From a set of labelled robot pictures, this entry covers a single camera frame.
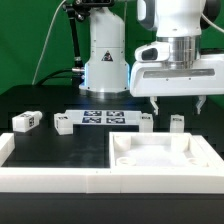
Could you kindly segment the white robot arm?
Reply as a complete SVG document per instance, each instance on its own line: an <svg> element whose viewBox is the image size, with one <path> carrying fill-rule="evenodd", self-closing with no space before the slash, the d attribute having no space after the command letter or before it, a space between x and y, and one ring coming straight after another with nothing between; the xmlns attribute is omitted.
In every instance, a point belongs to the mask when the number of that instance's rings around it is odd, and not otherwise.
<svg viewBox="0 0 224 224"><path fill-rule="evenodd" d="M137 0L137 20L156 32L156 41L125 61L125 24L106 7L90 15L91 56L85 64L84 94L106 98L130 92L152 104L163 96L199 98L224 94L224 54L199 52L206 0Z"/></svg>

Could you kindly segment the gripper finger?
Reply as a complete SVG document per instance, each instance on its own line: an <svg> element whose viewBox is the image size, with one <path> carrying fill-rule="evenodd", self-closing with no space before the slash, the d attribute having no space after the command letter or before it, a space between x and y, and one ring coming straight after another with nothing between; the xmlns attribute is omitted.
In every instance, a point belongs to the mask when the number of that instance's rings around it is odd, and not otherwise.
<svg viewBox="0 0 224 224"><path fill-rule="evenodd" d="M159 114L159 107L157 105L157 97L156 96L151 96L150 97L150 103L153 107L154 114L158 115Z"/></svg>
<svg viewBox="0 0 224 224"><path fill-rule="evenodd" d="M196 103L196 111L197 111L198 115L201 113L201 109L202 109L205 102L206 102L206 96L205 95L198 96L198 101Z"/></svg>

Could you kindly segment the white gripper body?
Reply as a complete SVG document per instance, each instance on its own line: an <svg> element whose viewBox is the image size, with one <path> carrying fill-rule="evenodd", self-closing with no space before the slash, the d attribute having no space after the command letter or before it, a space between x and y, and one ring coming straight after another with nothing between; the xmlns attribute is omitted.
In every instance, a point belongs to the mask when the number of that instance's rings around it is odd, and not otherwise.
<svg viewBox="0 0 224 224"><path fill-rule="evenodd" d="M224 54L202 55L189 68L169 68L170 50L168 43L136 49L130 79L134 97L224 94Z"/></svg>

